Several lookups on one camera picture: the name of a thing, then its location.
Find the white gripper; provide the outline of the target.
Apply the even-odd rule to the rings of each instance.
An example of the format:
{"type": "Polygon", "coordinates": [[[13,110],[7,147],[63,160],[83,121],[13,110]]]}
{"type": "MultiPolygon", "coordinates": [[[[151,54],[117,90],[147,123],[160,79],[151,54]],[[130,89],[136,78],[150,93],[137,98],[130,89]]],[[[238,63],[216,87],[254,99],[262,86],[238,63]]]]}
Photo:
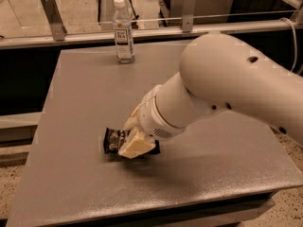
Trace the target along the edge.
{"type": "Polygon", "coordinates": [[[156,94],[160,88],[161,85],[156,85],[146,93],[125,122],[123,130],[130,134],[118,151],[120,156],[133,159],[154,149],[155,140],[168,141],[185,130],[172,126],[159,113],[156,94]]]}

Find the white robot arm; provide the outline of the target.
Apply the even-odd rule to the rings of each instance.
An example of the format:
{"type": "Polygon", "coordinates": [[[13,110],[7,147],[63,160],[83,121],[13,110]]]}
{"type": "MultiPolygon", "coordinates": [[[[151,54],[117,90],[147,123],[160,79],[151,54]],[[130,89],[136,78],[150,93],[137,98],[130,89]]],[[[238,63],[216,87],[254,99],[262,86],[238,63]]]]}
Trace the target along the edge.
{"type": "Polygon", "coordinates": [[[209,33],[187,45],[177,74],[143,97],[124,125],[130,134],[118,154],[145,154],[224,110],[303,142],[303,78],[233,36],[209,33]]]}

